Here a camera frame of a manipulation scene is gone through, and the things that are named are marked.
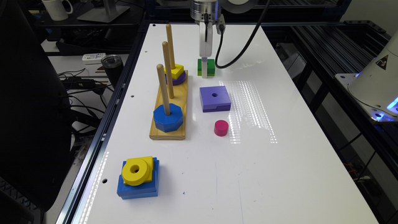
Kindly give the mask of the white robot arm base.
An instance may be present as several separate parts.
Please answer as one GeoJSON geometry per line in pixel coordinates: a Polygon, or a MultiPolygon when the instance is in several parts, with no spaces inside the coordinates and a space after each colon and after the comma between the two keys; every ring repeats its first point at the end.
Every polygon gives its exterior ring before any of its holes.
{"type": "Polygon", "coordinates": [[[359,73],[337,73],[340,85],[375,122],[397,121],[397,34],[359,73]]]}

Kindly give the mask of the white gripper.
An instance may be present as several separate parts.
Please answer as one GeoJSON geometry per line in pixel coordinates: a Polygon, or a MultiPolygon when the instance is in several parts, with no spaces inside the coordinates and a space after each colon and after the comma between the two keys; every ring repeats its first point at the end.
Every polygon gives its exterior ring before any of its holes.
{"type": "Polygon", "coordinates": [[[221,35],[225,30],[224,19],[217,19],[213,22],[199,22],[199,55],[201,57],[201,77],[207,78],[208,57],[212,54],[213,26],[216,26],[217,34],[221,35]]]}

